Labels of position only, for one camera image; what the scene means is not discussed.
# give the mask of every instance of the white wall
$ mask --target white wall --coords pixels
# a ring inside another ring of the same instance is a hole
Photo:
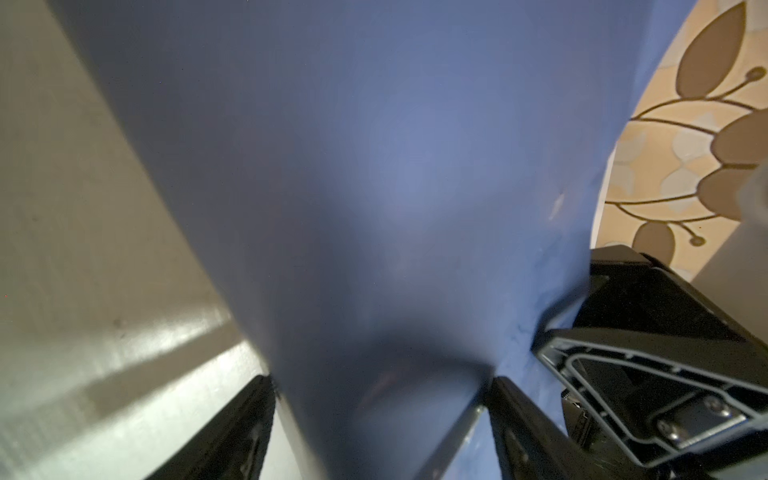
[[[143,478],[261,371],[42,0],[0,2],[0,225],[0,478]]]

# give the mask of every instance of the screw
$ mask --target screw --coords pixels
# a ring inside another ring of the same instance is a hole
[[[733,410],[730,409],[728,404],[714,395],[707,395],[704,397],[704,406],[719,417],[728,418],[733,415]]]
[[[659,433],[667,440],[679,442],[683,439],[683,429],[676,423],[668,422],[667,420],[659,420],[656,422],[656,428],[659,429]]]

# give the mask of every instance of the blue cloth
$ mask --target blue cloth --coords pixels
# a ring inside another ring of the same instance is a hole
[[[560,422],[531,338],[694,0],[51,3],[331,478],[424,473],[493,371]],[[494,475],[481,422],[446,478]]]

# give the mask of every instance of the brown leaf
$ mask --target brown leaf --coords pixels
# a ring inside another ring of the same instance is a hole
[[[710,144],[723,165],[757,165],[768,158],[768,109],[737,118]]]
[[[677,69],[675,89],[682,98],[700,98],[717,88],[733,67],[746,25],[744,2],[715,18],[688,45]]]
[[[727,167],[715,170],[699,182],[696,189],[699,201],[715,214],[741,221],[736,193],[751,174],[751,170]]]
[[[674,255],[674,233],[666,223],[643,223],[634,235],[632,248],[669,265]]]

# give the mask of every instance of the floral wallpaper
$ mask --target floral wallpaper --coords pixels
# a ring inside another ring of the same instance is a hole
[[[690,280],[740,221],[768,157],[768,0],[700,0],[616,146],[597,246],[624,243]]]

